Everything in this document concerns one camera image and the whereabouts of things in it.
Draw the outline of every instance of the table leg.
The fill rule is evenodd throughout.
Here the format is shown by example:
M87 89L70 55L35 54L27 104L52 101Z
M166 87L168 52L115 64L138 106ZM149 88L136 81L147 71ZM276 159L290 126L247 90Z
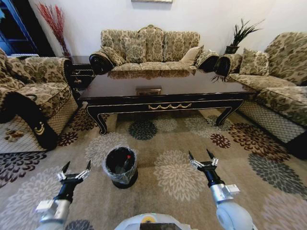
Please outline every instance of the table leg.
M105 135L106 130L107 130L107 126L106 126L105 121L101 117L102 113L97 112L95 107L90 107L90 106L88 106L86 108L86 110L87 110L87 113L89 114L89 116L97 123L98 127L100 128L99 133L101 135Z
M224 121L234 111L236 111L243 104L243 102L244 102L244 100L236 100L236 101L231 102L231 107L225 108L225 110L221 113L221 115L216 119L216 125L217 126L222 126L224 124Z

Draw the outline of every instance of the trash bag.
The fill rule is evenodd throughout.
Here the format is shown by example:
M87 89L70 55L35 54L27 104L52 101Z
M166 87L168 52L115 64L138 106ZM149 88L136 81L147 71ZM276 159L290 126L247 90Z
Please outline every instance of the trash bag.
M118 147L108 153L102 166L115 186L129 185L137 173L137 155L129 147Z

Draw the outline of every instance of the floor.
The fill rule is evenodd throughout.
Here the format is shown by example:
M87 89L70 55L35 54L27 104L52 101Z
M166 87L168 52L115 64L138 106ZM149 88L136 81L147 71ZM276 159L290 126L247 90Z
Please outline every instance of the floor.
M101 136L85 110L79 110L55 150L0 154L0 229L35 229L35 207L59 192L56 173L68 161L70 172L80 172L89 160L92 171L75 189L67 230L110 230L149 212L169 214L194 229L221 229L206 178L188 159L190 150L197 160L208 160L209 149L219 158L217 173L239 187L235 201L259 230L306 230L307 161L293 157L239 114L215 127L219 114L119 115L116 129ZM126 190L114 187L101 166L116 146L138 154L139 177Z

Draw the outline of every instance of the coffee table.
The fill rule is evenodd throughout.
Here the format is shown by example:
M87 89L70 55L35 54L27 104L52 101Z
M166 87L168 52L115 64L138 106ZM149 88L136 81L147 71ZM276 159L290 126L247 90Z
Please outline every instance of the coffee table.
M225 108L216 120L221 126L255 93L202 70L110 71L97 75L79 100L88 102L86 110L104 135L102 114Z

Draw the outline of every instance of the sofa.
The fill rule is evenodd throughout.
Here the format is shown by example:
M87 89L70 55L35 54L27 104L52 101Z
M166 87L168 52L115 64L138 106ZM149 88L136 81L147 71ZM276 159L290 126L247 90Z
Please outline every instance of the sofa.
M7 57L0 50L0 153L51 150L77 104L66 77L71 61Z
M146 55L141 63L131 63L126 59L125 38L146 41ZM90 63L95 74L104 74L110 70L203 69L206 72L213 71L218 55L210 50L203 50L192 66L180 62L190 48L199 45L199 41L200 35L197 32L163 31L153 25L139 31L103 30L101 49L90 55Z
M294 155L306 158L307 33L282 33L264 52L269 55L268 76L239 74L240 54L220 57L216 73L257 91L239 111L285 143Z

